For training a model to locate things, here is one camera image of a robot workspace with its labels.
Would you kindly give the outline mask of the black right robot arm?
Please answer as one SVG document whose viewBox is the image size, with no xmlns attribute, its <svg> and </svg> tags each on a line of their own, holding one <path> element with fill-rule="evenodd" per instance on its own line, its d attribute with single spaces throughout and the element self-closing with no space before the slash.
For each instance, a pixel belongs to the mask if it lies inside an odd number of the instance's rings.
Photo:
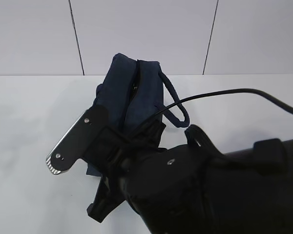
<svg viewBox="0 0 293 234">
<path fill-rule="evenodd" d="M 120 142 L 104 132 L 103 177 L 87 214 L 102 222 L 122 202 L 153 234 L 293 234 L 293 140 L 223 155 L 196 125 L 159 148 L 164 124 Z"/>
</svg>

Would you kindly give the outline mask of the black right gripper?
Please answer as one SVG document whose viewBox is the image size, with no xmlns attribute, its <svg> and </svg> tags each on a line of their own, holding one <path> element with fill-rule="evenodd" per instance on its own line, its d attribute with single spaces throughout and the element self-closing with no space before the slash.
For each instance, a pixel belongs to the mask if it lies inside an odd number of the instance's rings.
<svg viewBox="0 0 293 234">
<path fill-rule="evenodd" d="M 127 202 L 153 234 L 207 234 L 204 180 L 209 161 L 209 153 L 197 145 L 132 150 L 109 179 L 101 177 L 87 214 L 102 223 Z"/>
</svg>

